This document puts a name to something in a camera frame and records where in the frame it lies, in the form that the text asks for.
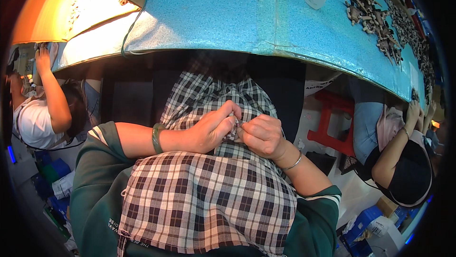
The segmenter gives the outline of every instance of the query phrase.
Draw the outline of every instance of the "sweatshirt sleeve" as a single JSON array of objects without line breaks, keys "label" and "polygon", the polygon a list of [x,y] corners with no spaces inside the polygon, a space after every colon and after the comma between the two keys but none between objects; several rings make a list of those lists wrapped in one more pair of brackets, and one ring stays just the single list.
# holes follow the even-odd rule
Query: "sweatshirt sleeve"
[{"label": "sweatshirt sleeve", "polygon": [[113,181],[134,160],[125,157],[115,123],[94,127],[76,160],[76,173],[70,197],[70,218],[76,243],[82,240],[86,220],[94,205],[111,188]]},{"label": "sweatshirt sleeve", "polygon": [[299,196],[293,225],[285,242],[287,256],[333,256],[341,192],[330,186],[312,196]]}]

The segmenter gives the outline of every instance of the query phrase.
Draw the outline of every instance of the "pink shirt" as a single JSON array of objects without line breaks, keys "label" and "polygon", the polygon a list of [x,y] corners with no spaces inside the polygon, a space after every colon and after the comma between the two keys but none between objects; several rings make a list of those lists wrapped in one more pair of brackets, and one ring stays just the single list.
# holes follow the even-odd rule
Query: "pink shirt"
[{"label": "pink shirt", "polygon": [[[394,106],[388,108],[386,105],[383,105],[383,112],[380,115],[379,121],[377,122],[377,138],[379,140],[380,152],[385,149],[388,143],[393,139],[394,136],[396,136],[396,134],[404,125],[405,122],[402,119],[402,111],[397,110]],[[427,156],[427,152],[423,144],[424,134],[418,130],[413,130],[413,132],[409,134],[410,140],[421,146]]]}]

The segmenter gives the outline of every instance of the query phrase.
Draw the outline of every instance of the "chair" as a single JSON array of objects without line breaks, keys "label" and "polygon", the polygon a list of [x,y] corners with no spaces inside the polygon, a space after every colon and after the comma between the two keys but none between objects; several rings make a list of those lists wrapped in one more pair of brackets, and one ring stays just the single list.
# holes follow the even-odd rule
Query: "chair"
[{"label": "chair", "polygon": [[[347,156],[355,156],[353,150],[353,113],[355,110],[354,101],[345,100],[339,94],[334,94],[327,90],[320,90],[315,94],[317,100],[322,101],[322,116],[320,118],[320,124],[318,125],[318,131],[309,130],[307,133],[307,139],[316,141],[324,146],[331,147]],[[341,141],[328,135],[328,125],[331,118],[331,111],[333,108],[337,108],[351,115],[351,125],[348,132],[348,136],[345,141]]]}]

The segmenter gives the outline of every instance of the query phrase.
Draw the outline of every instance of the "bracelet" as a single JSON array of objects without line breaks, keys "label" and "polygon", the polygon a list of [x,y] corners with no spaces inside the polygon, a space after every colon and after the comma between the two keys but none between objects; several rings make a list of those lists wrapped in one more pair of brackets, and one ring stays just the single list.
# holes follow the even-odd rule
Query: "bracelet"
[{"label": "bracelet", "polygon": [[399,129],[399,130],[402,130],[402,129],[405,131],[405,133],[407,133],[407,137],[408,137],[408,139],[410,140],[410,134],[409,134],[409,132],[407,131],[407,129],[405,129],[405,127],[402,127],[402,128]]},{"label": "bracelet", "polygon": [[293,168],[294,166],[296,166],[296,165],[299,163],[299,161],[301,161],[301,158],[302,158],[302,152],[301,152],[301,150],[299,150],[299,159],[298,159],[298,161],[296,161],[296,163],[294,163],[293,166],[288,167],[288,168],[282,168],[282,170],[283,170],[283,171],[285,171],[285,170],[290,170],[291,168]]},{"label": "bracelet", "polygon": [[159,135],[160,132],[165,129],[165,126],[161,123],[155,123],[154,128],[152,129],[152,144],[154,145],[156,155],[162,154],[163,150],[160,146]]}]

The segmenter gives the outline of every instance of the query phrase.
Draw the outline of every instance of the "blue table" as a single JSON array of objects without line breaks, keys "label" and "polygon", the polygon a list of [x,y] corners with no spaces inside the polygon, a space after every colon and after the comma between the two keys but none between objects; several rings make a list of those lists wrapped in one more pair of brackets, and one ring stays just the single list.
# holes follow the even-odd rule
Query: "blue table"
[{"label": "blue table", "polygon": [[[147,0],[125,49],[219,49],[297,58],[370,81],[406,101],[414,85],[423,104],[423,75],[411,47],[402,50],[402,68],[392,66],[377,48],[377,36],[351,25],[345,1],[327,0],[314,10],[304,0]],[[54,70],[119,54],[135,17],[72,38]],[[390,16],[387,21],[391,26]]]}]

